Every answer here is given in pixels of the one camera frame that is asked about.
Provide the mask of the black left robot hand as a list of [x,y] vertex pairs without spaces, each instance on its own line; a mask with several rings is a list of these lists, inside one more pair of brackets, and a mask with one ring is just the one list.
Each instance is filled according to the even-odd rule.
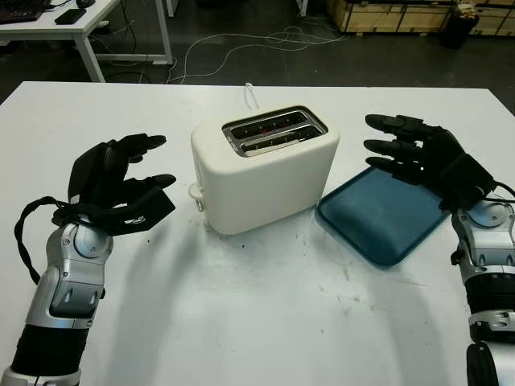
[[166,142],[163,135],[145,133],[102,142],[82,154],[73,164],[68,184],[68,202],[113,208],[143,197],[154,187],[166,188],[175,176],[163,174],[137,180],[127,179],[131,163]]

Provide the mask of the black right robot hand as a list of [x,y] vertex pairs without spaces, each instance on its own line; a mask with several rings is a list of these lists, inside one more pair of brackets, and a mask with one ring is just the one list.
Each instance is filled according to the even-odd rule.
[[421,185],[438,194],[443,192],[439,175],[464,153],[450,131],[402,115],[368,114],[365,123],[394,136],[391,141],[364,141],[365,148],[376,154],[366,158],[370,166],[405,183]]

